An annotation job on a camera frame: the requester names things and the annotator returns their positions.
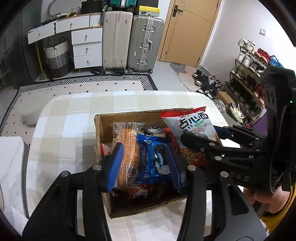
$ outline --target yellow sleeve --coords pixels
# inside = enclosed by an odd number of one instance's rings
[[[289,199],[288,199],[286,205],[282,208],[282,210],[280,210],[279,212],[277,212],[275,214],[267,214],[261,218],[262,222],[264,222],[265,225],[268,227],[270,234],[278,226],[278,224],[281,222],[283,217],[286,215],[295,196],[296,196],[296,185],[291,187]]]

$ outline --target white stool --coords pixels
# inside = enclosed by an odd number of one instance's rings
[[[29,126],[35,125],[43,108],[53,98],[53,96],[39,91],[32,91],[29,95],[24,96],[19,106],[21,119]]]

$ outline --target red shoe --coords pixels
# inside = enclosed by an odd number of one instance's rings
[[[258,51],[254,54],[256,57],[262,59],[265,63],[268,63],[270,61],[270,55],[262,49],[258,49]]]
[[[264,104],[263,87],[259,83],[256,85],[254,95]]]

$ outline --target green suitcase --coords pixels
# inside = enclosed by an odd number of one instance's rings
[[[128,12],[133,12],[136,6],[137,0],[110,0],[107,11],[115,9],[126,9]]]

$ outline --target human hand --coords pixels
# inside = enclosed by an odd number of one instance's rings
[[[255,201],[259,201],[261,203],[268,203],[269,207],[266,211],[270,213],[277,213],[287,203],[290,196],[290,192],[283,191],[281,187],[278,187],[276,192],[273,194],[259,191],[254,192],[248,188],[244,188],[244,195],[251,205],[253,205]]]

